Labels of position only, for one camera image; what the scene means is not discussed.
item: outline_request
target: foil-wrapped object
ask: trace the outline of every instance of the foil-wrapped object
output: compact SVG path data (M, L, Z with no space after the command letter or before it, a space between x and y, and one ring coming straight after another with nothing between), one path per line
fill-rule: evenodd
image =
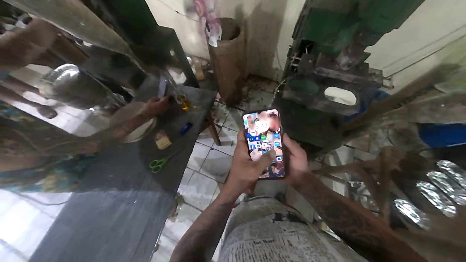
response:
M419 181L416 183L418 190L447 217L456 216L456 207L446 196L429 182Z
M454 179L460 186L466 189L466 171L448 160L440 160L437 165L441 171Z
M395 199L393 202L395 203L395 207L408 219L410 219L420 228L424 230L429 230L430 221L424 212L419 210L410 202L403 199Z
M428 172L427 177L457 204L466 205L466 190L460 187L453 179L437 171Z

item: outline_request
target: yellow bottle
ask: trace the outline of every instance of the yellow bottle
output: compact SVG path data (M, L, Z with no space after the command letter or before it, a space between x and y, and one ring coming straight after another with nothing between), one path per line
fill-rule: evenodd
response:
M177 102L178 102L178 104L181 105L181 108L182 108L184 111L188 111L189 108L191 107L191 103L189 102L188 99L186 99L185 96L178 95L178 96L177 96Z

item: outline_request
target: newspaper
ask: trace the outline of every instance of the newspaper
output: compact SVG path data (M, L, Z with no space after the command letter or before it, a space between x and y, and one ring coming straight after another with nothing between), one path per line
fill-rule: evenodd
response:
M365 262L272 198L241 202L229 218L218 262Z

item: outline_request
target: hand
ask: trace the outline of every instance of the hand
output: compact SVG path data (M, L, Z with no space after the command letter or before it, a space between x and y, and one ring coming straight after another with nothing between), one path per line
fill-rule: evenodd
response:
M285 151L285 160L288 161L287 170L285 171L287 177L283 182L296 186L300 184L304 175L308 172L306 151L299 146L298 142L290 139L287 134L283 136L283 143L288 149Z
M239 196L257 182L262 171L268 168L275 158L275 150L263 154L258 161L252 160L248 152L245 131L241 130L238 132L238 142L224 191L228 190Z
M165 96L162 99L159 99L158 97L151 98L147 101L143 114L148 118L154 118L156 115L165 112L168 109L169 99L170 95Z

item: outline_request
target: white wall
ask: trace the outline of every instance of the white wall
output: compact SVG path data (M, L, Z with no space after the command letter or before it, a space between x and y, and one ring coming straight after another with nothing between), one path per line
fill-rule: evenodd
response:
M183 0L146 1L159 25L175 29L187 54L209 58L204 33L195 21L198 17L186 16ZM277 81L281 78L288 46L293 42L291 34L304 1L218 1L220 16L235 18L245 25L248 72Z
M158 24L175 29L187 54L209 58L202 29L193 21L197 16L182 15L183 0L146 1ZM280 79L303 3L304 0L218 0L221 16L243 18L246 25L248 72ZM384 70L385 76L395 74L393 83L399 90L441 60L427 56L466 34L465 10L466 0L425 0L399 29L366 49L372 53L367 62Z

